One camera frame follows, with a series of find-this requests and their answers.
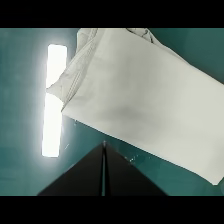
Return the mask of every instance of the green tabletop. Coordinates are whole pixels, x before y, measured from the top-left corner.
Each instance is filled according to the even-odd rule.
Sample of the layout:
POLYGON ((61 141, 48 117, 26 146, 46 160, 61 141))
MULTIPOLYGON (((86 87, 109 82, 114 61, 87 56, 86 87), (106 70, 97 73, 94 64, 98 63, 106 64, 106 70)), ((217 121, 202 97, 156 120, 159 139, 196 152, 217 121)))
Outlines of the green tabletop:
MULTIPOLYGON (((198 175, 63 117, 60 155, 41 155, 47 46, 76 48, 78 28, 0 29, 0 195, 36 195, 103 140, 169 195, 223 195, 198 175)), ((163 44, 224 82, 224 29, 152 28, 163 44)))

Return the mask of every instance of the folded cloth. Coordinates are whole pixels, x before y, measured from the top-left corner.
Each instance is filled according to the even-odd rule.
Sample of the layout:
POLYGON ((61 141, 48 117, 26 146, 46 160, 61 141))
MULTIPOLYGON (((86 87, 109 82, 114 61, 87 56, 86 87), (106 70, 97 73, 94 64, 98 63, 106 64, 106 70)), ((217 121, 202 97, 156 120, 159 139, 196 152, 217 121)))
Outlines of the folded cloth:
POLYGON ((146 28, 92 28, 48 92, 63 114, 186 168, 224 176, 224 86, 146 28))

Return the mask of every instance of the fluorescent light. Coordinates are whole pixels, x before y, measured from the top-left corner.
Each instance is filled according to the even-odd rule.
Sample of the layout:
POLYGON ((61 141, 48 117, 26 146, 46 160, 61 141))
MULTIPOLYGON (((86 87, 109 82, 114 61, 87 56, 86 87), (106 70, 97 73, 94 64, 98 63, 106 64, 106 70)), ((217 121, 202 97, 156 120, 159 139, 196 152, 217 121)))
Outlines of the fluorescent light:
MULTIPOLYGON (((61 45, 48 46, 46 88, 55 83, 66 67, 67 47, 61 45)), ((44 108, 44 126, 42 155, 58 157, 61 137, 63 103, 54 95, 46 93, 44 108)))

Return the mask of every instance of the crumpled fabric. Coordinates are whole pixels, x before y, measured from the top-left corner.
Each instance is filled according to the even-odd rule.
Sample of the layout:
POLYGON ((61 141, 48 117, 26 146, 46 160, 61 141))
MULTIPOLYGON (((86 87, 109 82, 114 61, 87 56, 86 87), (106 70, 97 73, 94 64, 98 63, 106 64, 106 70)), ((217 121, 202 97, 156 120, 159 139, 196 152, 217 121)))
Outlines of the crumpled fabric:
POLYGON ((192 171, 224 176, 224 87, 147 28, 90 28, 48 90, 62 113, 192 171))

